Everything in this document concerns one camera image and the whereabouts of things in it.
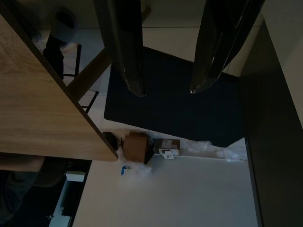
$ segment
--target black metal frame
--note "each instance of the black metal frame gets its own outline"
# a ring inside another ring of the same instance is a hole
[[[77,56],[76,56],[76,66],[75,66],[75,74],[63,74],[66,77],[74,77],[76,78],[79,74],[79,68],[80,68],[80,59],[81,59],[81,50],[82,50],[82,45],[78,44],[77,45]],[[92,98],[92,100],[90,101],[88,106],[81,106],[82,108],[86,108],[85,112],[88,114],[91,107],[93,106],[97,96],[98,96],[99,92],[95,91],[95,94]]]

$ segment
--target cardboard box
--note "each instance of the cardboard box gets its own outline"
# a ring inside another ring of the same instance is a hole
[[[163,152],[170,151],[173,156],[180,155],[180,140],[153,139],[156,147],[155,153],[163,155]]]
[[[147,164],[154,154],[150,143],[148,134],[130,132],[128,136],[125,136],[123,144],[124,157],[128,161]]]

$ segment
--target wooden desk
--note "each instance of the wooden desk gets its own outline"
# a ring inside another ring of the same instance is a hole
[[[0,151],[115,161],[116,153],[0,1]]]

